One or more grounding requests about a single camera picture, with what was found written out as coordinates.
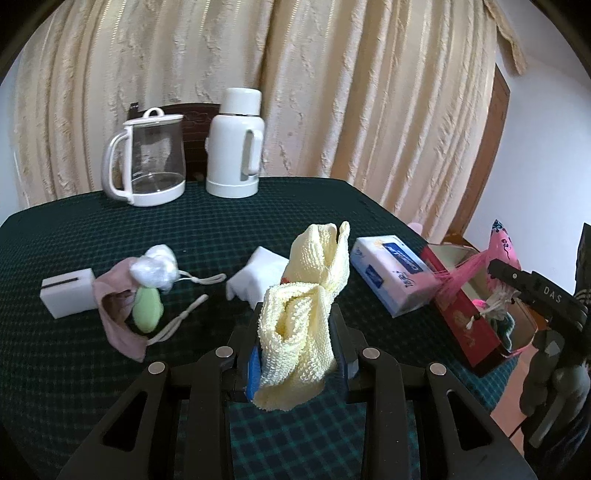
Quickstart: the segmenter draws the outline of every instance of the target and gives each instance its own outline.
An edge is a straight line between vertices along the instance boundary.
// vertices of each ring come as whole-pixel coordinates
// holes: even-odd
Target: floor
[[[537,350],[530,345],[519,356],[519,362],[509,378],[509,383],[507,383],[501,401],[491,414],[491,417],[506,435],[510,435],[517,428],[517,425],[525,419],[525,415],[519,409],[519,397],[523,389],[523,381],[530,369],[530,360],[536,352]],[[521,431],[518,431],[511,441],[523,455],[523,435]]]

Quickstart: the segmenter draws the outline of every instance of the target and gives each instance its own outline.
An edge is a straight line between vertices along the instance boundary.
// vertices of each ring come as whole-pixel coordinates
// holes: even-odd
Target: beige curtain
[[[284,0],[272,24],[265,174],[346,180],[441,241],[491,98],[482,0]]]
[[[20,64],[22,192],[35,205],[100,189],[132,102],[250,86],[263,92],[263,175],[346,180],[438,242],[482,137],[497,22],[524,72],[494,0],[66,0]]]
[[[141,108],[258,87],[272,0],[66,0],[22,53],[23,204],[100,189],[108,139]]]

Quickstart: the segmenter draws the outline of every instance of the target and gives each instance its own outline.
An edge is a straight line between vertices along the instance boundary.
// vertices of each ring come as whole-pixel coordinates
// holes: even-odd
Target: green checkered tablecloth
[[[291,242],[309,224],[344,220],[351,224],[351,245],[359,236],[386,233],[398,235],[416,252],[425,245],[373,200],[329,179],[261,179],[259,193],[240,200],[213,197],[203,184],[189,183],[178,200],[144,209],[97,192],[11,216],[0,228],[0,414],[39,477],[56,477],[150,362],[196,361],[223,345],[234,326],[252,314],[247,303],[226,301],[223,284],[177,284],[163,295],[161,325],[203,292],[210,299],[170,340],[148,347],[139,364],[110,346],[96,310],[53,319],[39,299],[42,279],[88,267],[98,276],[157,244],[167,244],[180,268],[196,276],[231,276],[259,245],[288,257]],[[360,329],[370,345],[411,365],[440,361],[486,408],[498,402],[515,361],[485,378],[470,373],[433,306],[393,319],[354,269],[337,302],[347,324]],[[365,410],[344,405],[335,385],[329,379],[320,396],[287,413],[233,406],[236,478],[358,478]]]

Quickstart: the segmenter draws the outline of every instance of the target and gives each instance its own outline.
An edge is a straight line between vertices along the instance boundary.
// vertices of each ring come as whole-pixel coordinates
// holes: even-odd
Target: green soap
[[[135,294],[132,315],[134,323],[142,332],[150,333],[158,326],[164,311],[157,288],[138,288]]]

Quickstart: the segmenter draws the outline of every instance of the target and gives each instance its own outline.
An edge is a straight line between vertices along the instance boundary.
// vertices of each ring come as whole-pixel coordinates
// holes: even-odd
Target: door
[[[462,237],[468,223],[472,219],[476,205],[480,200],[482,191],[491,173],[495,162],[496,151],[501,143],[505,117],[509,106],[509,87],[503,78],[499,67],[495,67],[495,80],[492,86],[491,104],[488,108],[488,117],[480,142],[480,149],[476,161],[470,173],[470,179],[466,191],[457,209],[456,216],[447,231],[447,236]]]

